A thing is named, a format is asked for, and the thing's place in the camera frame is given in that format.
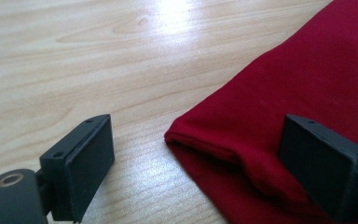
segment red fabric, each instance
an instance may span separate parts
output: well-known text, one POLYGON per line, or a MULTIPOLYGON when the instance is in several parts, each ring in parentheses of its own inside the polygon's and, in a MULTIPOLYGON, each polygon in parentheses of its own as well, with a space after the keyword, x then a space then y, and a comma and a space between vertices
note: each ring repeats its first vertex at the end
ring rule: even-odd
POLYGON ((336 0, 178 118, 165 139, 232 223, 330 223, 278 159, 285 114, 358 143, 358 0, 336 0))

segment light wood surface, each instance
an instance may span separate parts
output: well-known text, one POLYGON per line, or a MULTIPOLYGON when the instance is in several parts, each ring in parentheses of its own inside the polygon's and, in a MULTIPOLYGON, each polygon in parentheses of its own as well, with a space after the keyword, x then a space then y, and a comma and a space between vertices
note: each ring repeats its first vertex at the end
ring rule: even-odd
POLYGON ((1 0, 0 174, 109 113, 117 160, 83 223, 225 223, 163 134, 329 2, 1 0))

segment black plastic part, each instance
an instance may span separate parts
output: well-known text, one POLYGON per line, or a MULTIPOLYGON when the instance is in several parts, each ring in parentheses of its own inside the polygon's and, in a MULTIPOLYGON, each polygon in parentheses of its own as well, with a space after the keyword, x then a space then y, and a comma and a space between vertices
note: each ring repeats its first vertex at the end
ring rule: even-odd
POLYGON ((313 120, 287 115, 279 157, 336 222, 358 222, 358 145, 313 120))
POLYGON ((0 224, 48 223, 40 203, 34 171, 0 175, 0 224))
POLYGON ((85 120, 40 157, 52 182, 54 220, 80 222, 115 160, 110 115, 85 120))
POLYGON ((57 204, 54 186, 52 182, 48 182, 45 180, 42 174, 42 170, 38 170, 35 176, 40 195, 40 202, 42 203, 43 212, 46 216, 57 204))

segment black clamp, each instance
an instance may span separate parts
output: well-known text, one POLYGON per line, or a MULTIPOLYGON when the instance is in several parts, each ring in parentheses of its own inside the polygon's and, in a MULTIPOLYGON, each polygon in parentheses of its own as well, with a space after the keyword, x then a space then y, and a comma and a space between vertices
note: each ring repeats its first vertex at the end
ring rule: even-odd
POLYGON ((80 123, 40 157, 41 169, 0 175, 0 224, 80 222, 115 160, 110 115, 80 123))
POLYGON ((279 157, 333 221, 358 223, 358 145, 299 116, 287 115, 279 157))

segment wooden table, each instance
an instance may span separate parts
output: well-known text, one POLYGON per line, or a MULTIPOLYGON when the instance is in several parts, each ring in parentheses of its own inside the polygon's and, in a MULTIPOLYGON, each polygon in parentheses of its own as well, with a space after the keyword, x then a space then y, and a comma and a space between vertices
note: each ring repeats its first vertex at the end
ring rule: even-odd
POLYGON ((225 223, 163 134, 329 2, 0 1, 0 174, 108 113, 117 160, 83 223, 225 223))

